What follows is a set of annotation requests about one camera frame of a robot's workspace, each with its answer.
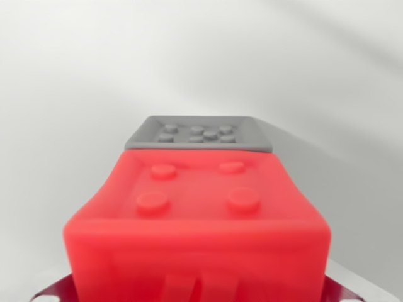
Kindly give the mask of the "black-tipped silver gripper right finger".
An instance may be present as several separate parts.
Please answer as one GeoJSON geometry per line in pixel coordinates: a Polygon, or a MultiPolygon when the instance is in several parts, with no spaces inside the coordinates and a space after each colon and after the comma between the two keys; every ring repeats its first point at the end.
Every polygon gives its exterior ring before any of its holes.
{"type": "Polygon", "coordinates": [[[328,261],[321,301],[400,301],[335,261],[328,261]]]}

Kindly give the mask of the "black-tipped silver gripper left finger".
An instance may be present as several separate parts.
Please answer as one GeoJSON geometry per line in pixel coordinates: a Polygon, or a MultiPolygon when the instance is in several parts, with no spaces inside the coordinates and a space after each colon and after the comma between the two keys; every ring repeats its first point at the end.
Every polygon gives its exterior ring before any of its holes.
{"type": "Polygon", "coordinates": [[[39,301],[40,298],[55,298],[55,301],[77,302],[77,292],[72,275],[58,280],[36,293],[30,301],[39,301]]]}

